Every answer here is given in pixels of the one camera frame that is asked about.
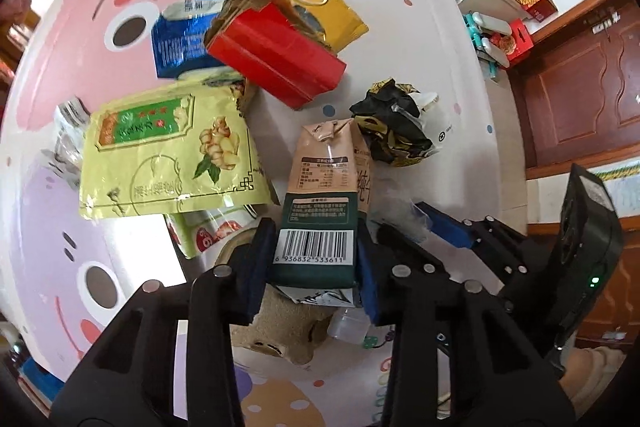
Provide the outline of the silver foil wrapper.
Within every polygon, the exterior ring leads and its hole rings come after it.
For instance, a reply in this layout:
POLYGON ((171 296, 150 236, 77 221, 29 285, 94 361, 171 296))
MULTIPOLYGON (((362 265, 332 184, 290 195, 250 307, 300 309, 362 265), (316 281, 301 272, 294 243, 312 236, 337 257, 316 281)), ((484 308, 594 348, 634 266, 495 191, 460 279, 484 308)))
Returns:
POLYGON ((78 191, 91 114, 77 96, 58 104, 53 113, 53 145, 40 150, 44 168, 78 191))

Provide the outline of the small clear plastic bottle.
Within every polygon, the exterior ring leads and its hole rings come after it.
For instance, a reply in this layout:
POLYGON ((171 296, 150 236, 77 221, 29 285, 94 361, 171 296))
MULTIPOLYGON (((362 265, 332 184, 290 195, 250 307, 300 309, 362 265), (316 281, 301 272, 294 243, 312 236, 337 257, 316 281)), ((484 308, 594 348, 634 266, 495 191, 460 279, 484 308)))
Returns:
POLYGON ((361 345, 370 325, 370 319, 362 308, 341 308, 332 315, 326 332, 331 338, 343 343, 361 345))

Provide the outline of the green white snack wrapper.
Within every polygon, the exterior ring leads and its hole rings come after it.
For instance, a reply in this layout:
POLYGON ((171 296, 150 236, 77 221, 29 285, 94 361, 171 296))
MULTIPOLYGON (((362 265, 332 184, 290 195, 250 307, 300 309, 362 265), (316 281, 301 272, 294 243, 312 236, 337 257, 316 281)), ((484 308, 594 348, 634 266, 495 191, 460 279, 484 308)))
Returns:
POLYGON ((251 205, 244 205, 173 213, 164 219, 183 257, 212 255, 216 258, 233 235, 256 223, 257 212, 251 205))

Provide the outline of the brown green milk carton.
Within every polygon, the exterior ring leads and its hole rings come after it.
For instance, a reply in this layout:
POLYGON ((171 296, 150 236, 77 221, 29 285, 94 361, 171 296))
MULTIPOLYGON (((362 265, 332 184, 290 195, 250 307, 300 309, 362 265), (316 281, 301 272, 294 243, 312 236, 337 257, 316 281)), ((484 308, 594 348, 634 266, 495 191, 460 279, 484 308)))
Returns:
POLYGON ((358 306, 358 221, 368 213, 370 190, 370 150, 356 121, 303 127, 283 202, 271 284, 294 303, 358 306))

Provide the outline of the yellow paper bag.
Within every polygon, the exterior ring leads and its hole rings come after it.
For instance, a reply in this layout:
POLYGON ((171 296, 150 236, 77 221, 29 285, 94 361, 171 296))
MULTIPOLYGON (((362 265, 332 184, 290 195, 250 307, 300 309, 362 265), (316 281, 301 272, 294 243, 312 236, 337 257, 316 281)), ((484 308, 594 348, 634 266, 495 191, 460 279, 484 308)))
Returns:
POLYGON ((369 31, 367 24, 344 0, 290 1, 334 53, 340 53, 369 31))

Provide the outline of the brown wooden door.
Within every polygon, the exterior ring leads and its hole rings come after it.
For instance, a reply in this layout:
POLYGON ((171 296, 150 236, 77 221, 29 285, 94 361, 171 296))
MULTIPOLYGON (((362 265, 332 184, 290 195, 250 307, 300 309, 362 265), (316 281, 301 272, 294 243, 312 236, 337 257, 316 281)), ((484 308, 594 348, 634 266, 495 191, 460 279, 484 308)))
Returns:
POLYGON ((639 5, 596 0, 509 72, 529 176, 639 152, 639 5))

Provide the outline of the crumpled black gold wrapper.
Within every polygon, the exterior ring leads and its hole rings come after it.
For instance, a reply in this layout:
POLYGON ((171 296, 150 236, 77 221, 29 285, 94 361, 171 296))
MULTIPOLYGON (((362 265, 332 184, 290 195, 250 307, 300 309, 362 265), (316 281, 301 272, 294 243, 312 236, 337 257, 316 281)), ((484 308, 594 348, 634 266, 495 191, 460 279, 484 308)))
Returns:
POLYGON ((436 92, 420 92, 394 78, 372 84, 349 110, 372 158, 392 167, 413 166, 437 154, 452 132, 451 119, 436 92))

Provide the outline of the red cardboard box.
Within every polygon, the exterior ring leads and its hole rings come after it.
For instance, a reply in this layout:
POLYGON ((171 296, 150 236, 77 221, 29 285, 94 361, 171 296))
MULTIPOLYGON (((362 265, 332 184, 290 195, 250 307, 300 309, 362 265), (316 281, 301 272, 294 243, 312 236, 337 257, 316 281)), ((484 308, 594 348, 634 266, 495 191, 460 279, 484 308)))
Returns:
POLYGON ((209 31, 205 49, 292 109, 334 90, 346 70, 343 61, 294 28, 272 2, 245 9, 209 31))

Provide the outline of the blue foil snack bag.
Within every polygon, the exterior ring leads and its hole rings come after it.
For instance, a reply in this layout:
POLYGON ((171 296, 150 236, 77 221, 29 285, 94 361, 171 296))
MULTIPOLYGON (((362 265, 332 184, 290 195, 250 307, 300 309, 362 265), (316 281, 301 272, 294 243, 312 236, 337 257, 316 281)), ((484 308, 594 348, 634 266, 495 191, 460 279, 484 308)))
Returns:
POLYGON ((182 0, 169 5, 155 22, 152 51, 158 78, 178 79, 190 70, 222 66, 204 46, 204 36, 224 0, 182 0))

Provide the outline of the yellow ginger tea bag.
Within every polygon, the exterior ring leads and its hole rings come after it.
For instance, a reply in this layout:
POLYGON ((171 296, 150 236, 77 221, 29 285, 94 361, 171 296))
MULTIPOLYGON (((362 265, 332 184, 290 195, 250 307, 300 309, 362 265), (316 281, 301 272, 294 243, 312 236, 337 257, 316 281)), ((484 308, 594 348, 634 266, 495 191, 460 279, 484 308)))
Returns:
POLYGON ((277 200, 245 120, 237 72, 177 80, 103 105, 86 131, 79 212, 89 220, 277 200))

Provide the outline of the cartoon patterned tablecloth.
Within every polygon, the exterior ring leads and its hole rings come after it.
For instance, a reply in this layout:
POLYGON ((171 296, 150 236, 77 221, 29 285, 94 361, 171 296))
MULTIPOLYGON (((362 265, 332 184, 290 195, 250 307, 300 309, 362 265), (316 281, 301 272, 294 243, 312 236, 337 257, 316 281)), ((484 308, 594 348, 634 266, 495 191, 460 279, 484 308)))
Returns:
MULTIPOLYGON (((143 282, 183 281, 186 259, 160 216, 88 221, 76 194, 47 167, 55 106, 88 109, 156 88, 151 29, 181 0, 54 0, 18 66, 1 135, 1 301, 30 358, 7 367, 23 407, 6 422, 44 426, 50 404, 81 355, 143 282)), ((344 117, 385 78, 435 92, 454 126, 442 152, 398 170, 418 199, 453 215, 499 211, 498 150, 487 91, 454 0, 345 0, 368 26, 342 53, 336 90, 295 112, 268 94, 250 104, 262 165, 283 192, 304 124, 344 117)))

